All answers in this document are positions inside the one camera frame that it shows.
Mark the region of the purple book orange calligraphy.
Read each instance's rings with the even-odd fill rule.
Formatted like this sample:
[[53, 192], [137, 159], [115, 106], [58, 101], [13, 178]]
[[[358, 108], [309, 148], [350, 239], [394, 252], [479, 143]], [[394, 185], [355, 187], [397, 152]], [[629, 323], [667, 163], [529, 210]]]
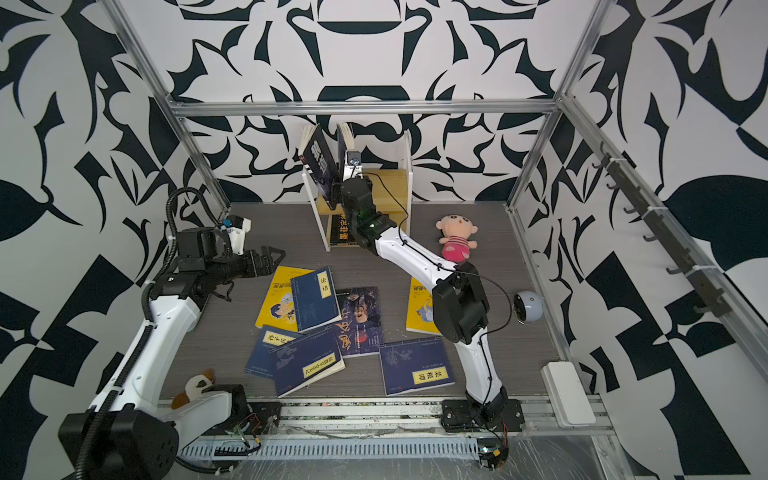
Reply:
[[346, 122], [340, 122], [336, 129], [338, 164], [340, 180], [343, 180], [344, 155], [347, 150], [356, 150], [354, 144], [354, 134], [351, 127]]

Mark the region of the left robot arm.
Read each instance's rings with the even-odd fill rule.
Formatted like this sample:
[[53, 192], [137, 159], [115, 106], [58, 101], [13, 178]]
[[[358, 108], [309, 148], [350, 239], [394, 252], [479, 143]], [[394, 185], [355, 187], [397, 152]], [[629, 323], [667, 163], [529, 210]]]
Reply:
[[143, 320], [126, 357], [88, 409], [68, 415], [59, 429], [77, 479], [162, 479], [179, 463], [181, 449], [211, 429], [236, 429], [250, 413], [239, 384], [207, 386], [170, 412], [158, 405], [184, 337], [218, 287], [269, 276], [285, 257], [274, 247], [246, 249], [251, 223], [240, 216], [179, 230], [174, 205], [183, 194], [203, 196], [193, 187], [169, 195], [169, 256], [142, 291]]

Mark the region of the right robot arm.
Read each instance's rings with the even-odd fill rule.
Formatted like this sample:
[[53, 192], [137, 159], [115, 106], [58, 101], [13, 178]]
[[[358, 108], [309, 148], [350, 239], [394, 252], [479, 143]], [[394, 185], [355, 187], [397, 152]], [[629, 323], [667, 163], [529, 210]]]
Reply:
[[404, 233], [377, 209], [368, 178], [337, 181], [331, 193], [342, 206], [357, 245], [398, 266], [430, 291], [434, 323], [459, 355], [472, 420], [483, 427], [501, 420], [508, 395], [492, 361], [490, 305], [477, 269], [469, 262], [450, 262]]

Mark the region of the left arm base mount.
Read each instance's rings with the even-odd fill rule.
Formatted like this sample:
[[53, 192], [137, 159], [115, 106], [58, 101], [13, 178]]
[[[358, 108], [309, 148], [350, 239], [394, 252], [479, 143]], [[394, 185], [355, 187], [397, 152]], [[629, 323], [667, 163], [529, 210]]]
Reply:
[[234, 426], [224, 428], [224, 431], [253, 436], [268, 434], [279, 426], [281, 410], [282, 403], [278, 401], [250, 402], [239, 421]]

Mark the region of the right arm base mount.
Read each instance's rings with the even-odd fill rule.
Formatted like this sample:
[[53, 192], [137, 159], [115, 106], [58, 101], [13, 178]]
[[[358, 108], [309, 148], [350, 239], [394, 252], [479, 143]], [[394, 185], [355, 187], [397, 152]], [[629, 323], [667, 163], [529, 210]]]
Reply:
[[521, 404], [516, 399], [493, 401], [486, 406], [474, 400], [443, 400], [440, 406], [440, 424], [448, 433], [501, 433], [504, 429], [521, 432], [525, 424]]

